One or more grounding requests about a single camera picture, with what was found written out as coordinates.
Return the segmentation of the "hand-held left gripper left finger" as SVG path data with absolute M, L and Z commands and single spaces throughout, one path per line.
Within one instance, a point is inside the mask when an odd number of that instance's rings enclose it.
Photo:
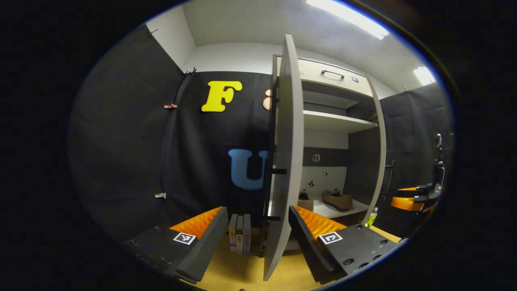
M 228 222 L 227 208 L 218 207 L 175 226 L 154 226 L 122 246 L 163 276 L 196 284 L 202 280 Z

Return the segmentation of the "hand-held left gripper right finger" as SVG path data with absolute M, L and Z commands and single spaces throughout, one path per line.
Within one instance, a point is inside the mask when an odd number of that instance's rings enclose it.
M 354 276 L 400 247 L 367 226 L 345 226 L 299 206 L 289 207 L 288 220 L 311 274 L 320 284 Z

